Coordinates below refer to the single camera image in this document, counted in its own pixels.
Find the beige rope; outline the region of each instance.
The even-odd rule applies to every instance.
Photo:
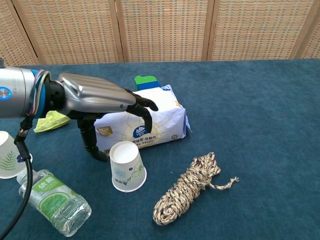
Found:
[[[173,187],[154,206],[153,220],[158,225],[172,223],[189,209],[194,199],[199,196],[201,190],[206,189],[206,186],[225,190],[229,189],[234,182],[239,181],[238,177],[234,177],[226,185],[213,185],[211,183],[212,177],[218,175],[220,171],[214,152],[194,157],[190,167],[180,175]]]

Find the green leaf print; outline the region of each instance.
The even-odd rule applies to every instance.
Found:
[[[142,173],[143,169],[144,169],[144,165],[140,159],[139,162],[134,166],[134,172],[131,174],[131,176],[133,178],[139,177],[140,174]]]
[[[16,169],[17,155],[12,150],[6,155],[5,158],[0,157],[0,169],[12,171]]]

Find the green bottle label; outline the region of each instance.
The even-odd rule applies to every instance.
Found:
[[[48,174],[44,178],[42,178],[40,181],[38,181],[34,186],[33,190],[36,192],[48,192],[51,190],[54,190],[58,187],[61,187],[65,185],[62,181],[57,179],[55,176],[52,174]]]
[[[48,174],[38,181],[32,190],[32,205],[49,220],[76,194],[53,174]]]

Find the plastic water bottle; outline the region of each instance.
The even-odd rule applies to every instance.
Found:
[[[27,170],[16,177],[21,185],[19,195],[25,196]],[[33,185],[28,202],[64,236],[71,237],[91,215],[87,201],[46,169],[33,170]]]

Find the bottle cap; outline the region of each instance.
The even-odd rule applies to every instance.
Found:
[[[37,172],[35,170],[32,169],[32,175],[34,176]],[[23,182],[23,178],[27,175],[27,169],[23,169],[21,172],[19,172],[19,174],[16,176],[16,181],[22,185]]]

